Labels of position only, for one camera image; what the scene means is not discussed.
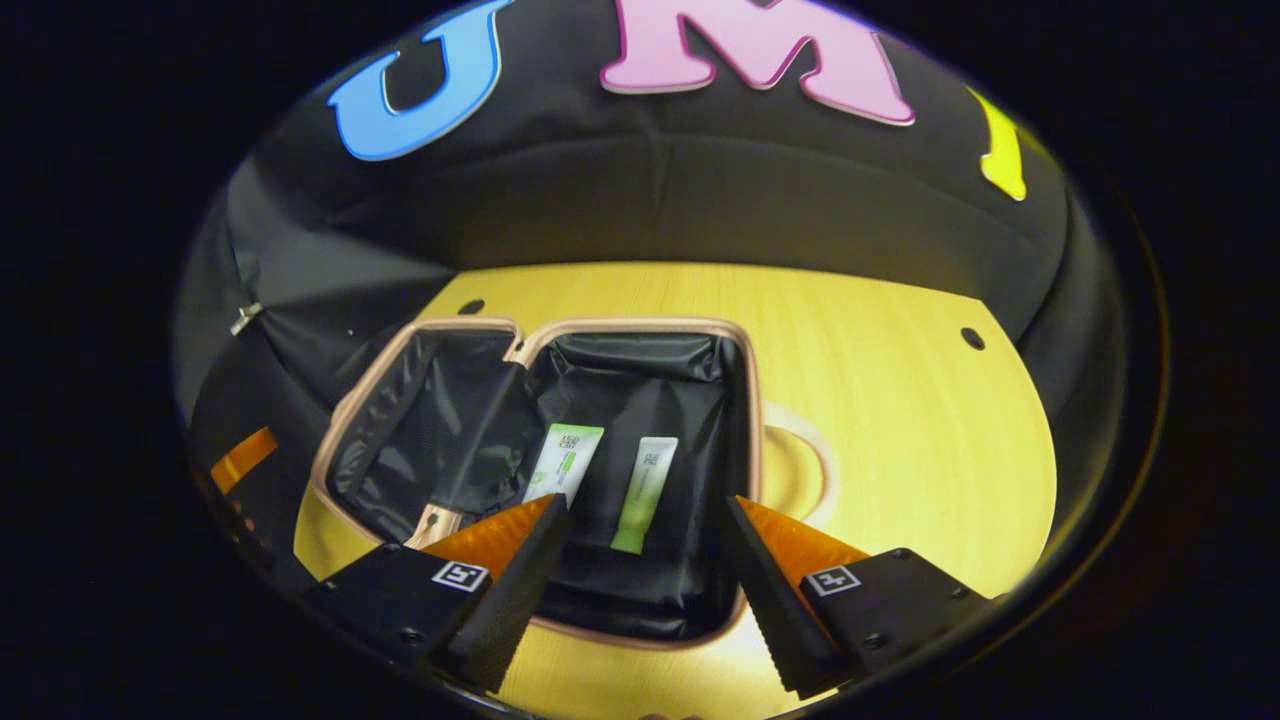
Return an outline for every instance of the wooden table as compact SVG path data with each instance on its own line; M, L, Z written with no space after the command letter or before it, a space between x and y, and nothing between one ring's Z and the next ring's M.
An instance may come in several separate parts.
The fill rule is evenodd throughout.
M1044 547L1056 496L1048 423L980 301L808 270L591 263L461 273L422 316L452 316L472 300L525 333L571 316L736 322L755 347L763 398L815 424L836 451L840 496L822 530L870 553L911 547L987 597L1012 588ZM986 348L966 343L961 328ZM812 451L767 432L763 503L800 518L818 492ZM369 550L317 506L308 497L300 514L311 533L332 529L314 556L328 553L335 570ZM530 626L498 697L564 719L749 720L803 705L782 689L750 610L723 638L682 651Z

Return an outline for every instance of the letter m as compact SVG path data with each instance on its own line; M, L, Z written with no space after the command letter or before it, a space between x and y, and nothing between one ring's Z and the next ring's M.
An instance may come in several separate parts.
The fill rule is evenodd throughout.
M612 92L698 90L716 65L689 51L694 26L748 85L768 90L813 42L817 68L800 78L814 100L845 113L908 126L915 113L872 28L810 0L617 0L622 58L600 72Z

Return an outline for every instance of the orange object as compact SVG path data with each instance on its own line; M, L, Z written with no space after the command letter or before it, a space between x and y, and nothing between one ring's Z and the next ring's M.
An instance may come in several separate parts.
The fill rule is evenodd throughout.
M800 592L800 582L805 575L870 557L800 520L787 518L742 496L737 496L736 500L755 528L755 534L760 536L764 547L769 548L769 555L786 577L791 592L796 593L810 615L814 614L813 607Z
M218 489L223 495L227 495L236 487L236 483L241 478L247 475L259 462L266 460L266 456L274 452L275 448L275 436L271 434L271 429L262 428L241 441L230 452L224 455L209 474L218 483Z
M543 516L552 497L554 496L547 495L503 510L424 547L422 552L444 560L457 560L467 565L486 568L497 582L516 556L516 551L524 544L525 538L532 532L534 525L538 524L538 519Z

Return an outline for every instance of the yellow letter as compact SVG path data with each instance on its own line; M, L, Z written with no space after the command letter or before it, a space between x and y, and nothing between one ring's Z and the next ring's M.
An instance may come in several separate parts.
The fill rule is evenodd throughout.
M982 176L1014 200L1021 201L1027 197L1027 183L1023 181L1023 152L1018 147L1018 128L972 87L969 92L973 92L983 113L987 114L987 128L991 131L991 152L982 156Z

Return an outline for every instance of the product label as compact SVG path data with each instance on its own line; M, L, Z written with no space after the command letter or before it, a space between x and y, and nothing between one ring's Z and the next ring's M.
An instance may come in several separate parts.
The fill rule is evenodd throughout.
M573 505L577 487L582 484L582 475L586 474L586 466L591 462L591 455L595 454L602 437L604 428L559 423L548 428L524 501L530 502L545 495L562 492L568 505Z
M636 464L631 470L631 484L627 486L627 497L622 502L622 515L618 518L618 532L609 543L611 548L640 555L644 548L644 536L653 523L653 514L658 509L662 488L667 484L667 473L671 471L671 461L676 456L678 443L680 438L673 437L640 438Z

